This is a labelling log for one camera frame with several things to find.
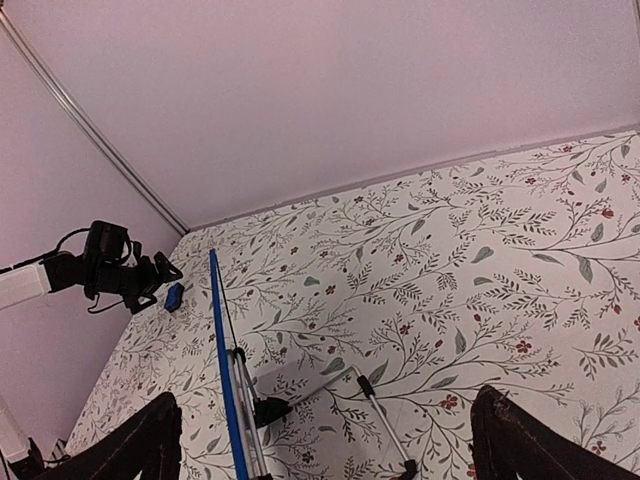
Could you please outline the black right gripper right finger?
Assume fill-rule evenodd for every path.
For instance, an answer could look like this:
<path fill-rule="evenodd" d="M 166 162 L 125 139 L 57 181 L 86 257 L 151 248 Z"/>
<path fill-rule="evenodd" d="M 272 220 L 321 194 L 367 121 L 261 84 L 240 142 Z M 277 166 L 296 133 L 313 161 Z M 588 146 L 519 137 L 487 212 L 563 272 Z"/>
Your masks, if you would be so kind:
<path fill-rule="evenodd" d="M 478 479 L 636 479 L 638 476 L 557 434 L 491 385 L 470 411 Z"/>

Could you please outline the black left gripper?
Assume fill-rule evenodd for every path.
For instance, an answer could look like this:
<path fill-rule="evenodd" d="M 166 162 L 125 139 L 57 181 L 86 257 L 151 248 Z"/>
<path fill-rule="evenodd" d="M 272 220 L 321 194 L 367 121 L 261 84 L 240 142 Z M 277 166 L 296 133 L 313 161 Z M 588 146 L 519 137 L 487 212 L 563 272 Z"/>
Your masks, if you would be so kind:
<path fill-rule="evenodd" d="M 183 273 L 162 252 L 157 252 L 153 260 L 142 254 L 141 243 L 132 241 L 125 227 L 94 221 L 82 254 L 83 291 L 94 302 L 89 310 L 99 310 L 102 294 L 121 297 L 102 310 L 123 304 L 136 315 L 155 305 L 158 284 L 177 282 Z"/>

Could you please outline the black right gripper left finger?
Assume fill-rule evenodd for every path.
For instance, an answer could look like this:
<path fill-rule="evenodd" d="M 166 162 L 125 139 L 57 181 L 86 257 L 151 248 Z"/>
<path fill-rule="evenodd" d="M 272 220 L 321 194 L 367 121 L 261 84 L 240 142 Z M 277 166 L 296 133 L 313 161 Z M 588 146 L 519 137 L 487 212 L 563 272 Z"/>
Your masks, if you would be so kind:
<path fill-rule="evenodd" d="M 182 410 L 164 392 L 95 445 L 40 479 L 172 479 L 180 476 Z"/>

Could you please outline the blue whiteboard eraser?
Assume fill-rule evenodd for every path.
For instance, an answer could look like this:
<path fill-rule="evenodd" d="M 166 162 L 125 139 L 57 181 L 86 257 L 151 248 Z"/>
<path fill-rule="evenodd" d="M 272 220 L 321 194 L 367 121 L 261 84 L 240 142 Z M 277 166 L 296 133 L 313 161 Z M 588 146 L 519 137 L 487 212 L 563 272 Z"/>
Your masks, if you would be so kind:
<path fill-rule="evenodd" d="M 173 284 L 167 291 L 164 302 L 164 309 L 170 313 L 176 312 L 182 305 L 184 286 L 177 282 Z"/>

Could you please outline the small blue-framed whiteboard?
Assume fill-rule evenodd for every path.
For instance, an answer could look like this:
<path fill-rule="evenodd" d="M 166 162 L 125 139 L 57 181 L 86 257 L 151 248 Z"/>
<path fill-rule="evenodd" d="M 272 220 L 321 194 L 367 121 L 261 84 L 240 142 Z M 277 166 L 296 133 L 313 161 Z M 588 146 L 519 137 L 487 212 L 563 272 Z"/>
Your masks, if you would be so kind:
<path fill-rule="evenodd" d="M 233 367 L 233 353 L 228 343 L 229 336 L 225 330 L 222 312 L 222 290 L 220 275 L 218 273 L 218 258 L 214 249 L 209 252 L 213 326 L 215 330 L 218 369 L 222 387 L 224 412 L 231 446 L 232 459 L 237 479 L 248 480 L 251 478 L 250 468 L 247 464 L 244 427 L 242 414 L 238 412 L 238 396 Z"/>

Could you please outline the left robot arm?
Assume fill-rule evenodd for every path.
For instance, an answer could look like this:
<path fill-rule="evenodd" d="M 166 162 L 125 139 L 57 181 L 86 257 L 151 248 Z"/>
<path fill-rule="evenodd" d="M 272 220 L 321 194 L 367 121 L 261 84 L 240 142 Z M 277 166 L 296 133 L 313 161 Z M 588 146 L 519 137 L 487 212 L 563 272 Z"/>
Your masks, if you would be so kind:
<path fill-rule="evenodd" d="M 145 255 L 142 244 L 128 229 L 102 220 L 65 235 L 56 247 L 1 270 L 1 308 L 58 293 L 83 289 L 93 302 L 91 314 L 103 294 L 115 295 L 132 314 L 157 303 L 156 291 L 183 278 L 162 252 Z"/>

